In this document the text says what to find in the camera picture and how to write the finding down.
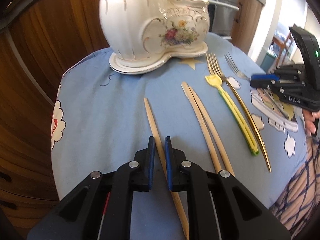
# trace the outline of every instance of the blue gripper pad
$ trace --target blue gripper pad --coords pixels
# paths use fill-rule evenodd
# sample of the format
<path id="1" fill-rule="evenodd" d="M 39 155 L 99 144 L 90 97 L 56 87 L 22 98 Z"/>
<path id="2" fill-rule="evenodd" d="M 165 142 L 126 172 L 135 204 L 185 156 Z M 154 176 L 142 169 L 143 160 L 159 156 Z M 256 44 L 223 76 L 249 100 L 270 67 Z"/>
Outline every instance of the blue gripper pad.
<path id="1" fill-rule="evenodd" d="M 154 168 L 154 161 L 155 161 L 155 152 L 156 152 L 156 144 L 155 139 L 150 136 L 149 144 L 148 144 L 148 150 L 150 150 L 149 154 L 149 169 L 148 169 L 148 186 L 149 189 L 152 188 L 153 183 L 153 168 Z"/>
<path id="2" fill-rule="evenodd" d="M 167 181 L 168 181 L 169 190 L 172 190 L 172 167 L 171 167 L 171 160 L 170 160 L 169 143 L 171 144 L 170 137 L 169 138 L 166 137 L 164 139 L 165 164 L 167 168 Z"/>
<path id="3" fill-rule="evenodd" d="M 251 80 L 264 79 L 264 80 L 275 80 L 279 81 L 279 77 L 275 74 L 253 74 Z"/>

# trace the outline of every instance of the wooden cabinet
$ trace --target wooden cabinet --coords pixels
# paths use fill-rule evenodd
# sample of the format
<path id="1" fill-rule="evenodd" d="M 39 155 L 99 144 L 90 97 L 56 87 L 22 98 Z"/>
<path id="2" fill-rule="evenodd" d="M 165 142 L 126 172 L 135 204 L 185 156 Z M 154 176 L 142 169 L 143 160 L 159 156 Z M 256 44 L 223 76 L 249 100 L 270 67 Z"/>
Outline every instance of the wooden cabinet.
<path id="1" fill-rule="evenodd" d="M 0 72 L 0 207 L 25 237 L 58 203 L 51 168 L 53 106 L 26 75 L 4 33 Z"/>
<path id="2" fill-rule="evenodd" d="M 24 237 L 58 203 L 51 117 L 61 77 L 109 46 L 98 8 L 99 0 L 36 0 L 0 33 L 0 207 Z"/>
<path id="3" fill-rule="evenodd" d="M 263 5 L 257 0 L 239 0 L 239 11 L 231 30 L 231 43 L 248 54 Z"/>
<path id="4" fill-rule="evenodd" d="M 35 226 L 57 203 L 58 201 L 22 197 L 0 189 L 1 209 L 24 238 L 30 228 Z"/>
<path id="5" fill-rule="evenodd" d="M 109 47 L 98 8 L 99 0 L 39 0 L 9 26 L 28 70 L 52 101 L 68 68 Z"/>

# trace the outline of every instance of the white wall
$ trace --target white wall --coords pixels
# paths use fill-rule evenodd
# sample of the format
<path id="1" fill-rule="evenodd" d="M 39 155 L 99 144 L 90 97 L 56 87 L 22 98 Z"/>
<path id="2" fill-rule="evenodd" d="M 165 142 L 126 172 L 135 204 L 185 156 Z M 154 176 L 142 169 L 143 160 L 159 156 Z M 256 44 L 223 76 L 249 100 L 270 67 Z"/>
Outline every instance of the white wall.
<path id="1" fill-rule="evenodd" d="M 258 65 L 263 61 L 271 44 L 275 30 L 289 34 L 289 26 L 294 24 L 304 28 L 307 17 L 305 0 L 267 0 L 262 9 L 258 27 L 248 56 Z"/>
<path id="2" fill-rule="evenodd" d="M 320 24 L 310 8 L 308 8 L 307 11 L 307 20 L 304 28 L 317 38 L 318 43 L 320 42 Z M 297 64 L 303 63 L 302 55 L 299 49 L 297 49 L 293 55 L 292 60 Z"/>
<path id="3" fill-rule="evenodd" d="M 304 28 L 307 18 L 307 3 L 305 0 L 282 0 L 281 11 L 277 30 L 288 36 L 292 27 L 296 24 Z"/>
<path id="4" fill-rule="evenodd" d="M 256 33 L 254 35 L 248 56 L 256 62 L 266 41 L 276 8 L 276 0 L 267 0 L 263 7 Z"/>

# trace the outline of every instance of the metal screw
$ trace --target metal screw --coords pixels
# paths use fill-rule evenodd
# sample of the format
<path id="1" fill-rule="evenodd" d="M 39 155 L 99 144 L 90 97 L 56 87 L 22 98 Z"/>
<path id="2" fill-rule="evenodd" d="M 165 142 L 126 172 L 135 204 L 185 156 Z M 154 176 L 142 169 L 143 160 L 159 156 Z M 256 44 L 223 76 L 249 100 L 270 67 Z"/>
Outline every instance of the metal screw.
<path id="1" fill-rule="evenodd" d="M 220 176 L 224 178 L 228 178 L 230 176 L 230 172 L 225 170 L 220 171 Z"/>
<path id="2" fill-rule="evenodd" d="M 136 161 L 132 161 L 132 162 L 129 162 L 129 167 L 130 168 L 136 168 L 139 166 L 139 163 L 136 162 Z"/>
<path id="3" fill-rule="evenodd" d="M 101 176 L 101 173 L 100 173 L 99 171 L 93 171 L 93 172 L 91 172 L 91 174 L 90 174 L 90 177 L 91 177 L 92 179 L 98 179 L 98 178 L 100 178 L 100 176 Z"/>
<path id="4" fill-rule="evenodd" d="M 188 168 L 188 167 L 191 166 L 191 162 L 190 162 L 190 161 L 183 161 L 183 162 L 181 163 L 181 165 L 182 165 L 183 167 L 185 167 L 185 168 Z"/>

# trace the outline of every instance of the cartoon print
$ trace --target cartoon print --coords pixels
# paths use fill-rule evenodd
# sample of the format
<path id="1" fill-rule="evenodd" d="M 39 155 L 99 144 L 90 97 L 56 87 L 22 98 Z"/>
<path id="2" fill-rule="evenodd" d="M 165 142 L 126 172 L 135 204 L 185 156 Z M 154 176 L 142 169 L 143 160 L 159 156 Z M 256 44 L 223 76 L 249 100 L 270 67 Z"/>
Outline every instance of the cartoon print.
<path id="1" fill-rule="evenodd" d="M 263 130 L 264 129 L 264 122 L 262 121 L 262 116 L 251 114 L 251 117 L 252 117 L 254 123 L 256 124 L 258 130 L 259 131 Z"/>
<path id="2" fill-rule="evenodd" d="M 51 150 L 54 147 L 54 143 L 58 142 L 62 138 L 62 131 L 66 127 L 66 122 L 62 120 L 63 110 L 61 109 L 61 103 L 56 101 L 53 109 L 52 121 L 51 121 Z"/>
<path id="3" fill-rule="evenodd" d="M 203 63 L 202 61 L 199 61 L 197 59 L 194 58 L 185 58 L 182 59 L 180 62 L 180 64 L 187 64 L 189 65 L 193 70 L 196 70 L 196 63 Z"/>
<path id="4" fill-rule="evenodd" d="M 230 77 L 227 77 L 227 79 L 230 82 L 231 86 L 233 86 L 234 89 L 240 89 L 241 88 L 240 87 L 240 83 L 237 80 L 235 80 L 234 77 L 230 76 Z"/>
<path id="5" fill-rule="evenodd" d="M 61 90 L 61 84 L 58 87 L 57 98 L 58 98 L 58 95 L 60 94 L 60 90 Z"/>
<path id="6" fill-rule="evenodd" d="M 101 87 L 105 87 L 106 85 L 108 85 L 109 83 L 110 83 L 110 81 L 111 81 L 111 76 L 113 76 L 115 73 L 113 73 L 113 74 L 111 74 L 111 75 L 109 75 L 108 76 L 108 79 L 109 79 L 109 81 L 108 81 L 108 83 L 107 84 L 105 84 L 105 85 L 100 85 Z"/>
<path id="7" fill-rule="evenodd" d="M 286 140 L 284 142 L 284 150 L 287 152 L 289 158 L 291 158 L 292 155 L 296 155 L 296 153 L 294 151 L 295 146 L 296 146 L 296 141 L 288 133 L 288 137 L 286 138 Z"/>
<path id="8" fill-rule="evenodd" d="M 293 106 L 280 102 L 277 95 L 269 93 L 269 95 L 278 103 L 278 106 L 283 108 L 283 110 L 289 115 L 289 119 L 286 119 L 265 93 L 267 92 L 262 89 L 251 90 L 252 104 L 268 117 L 268 123 L 276 130 L 283 133 L 285 133 L 285 129 L 297 132 L 298 123 L 294 115 Z"/>

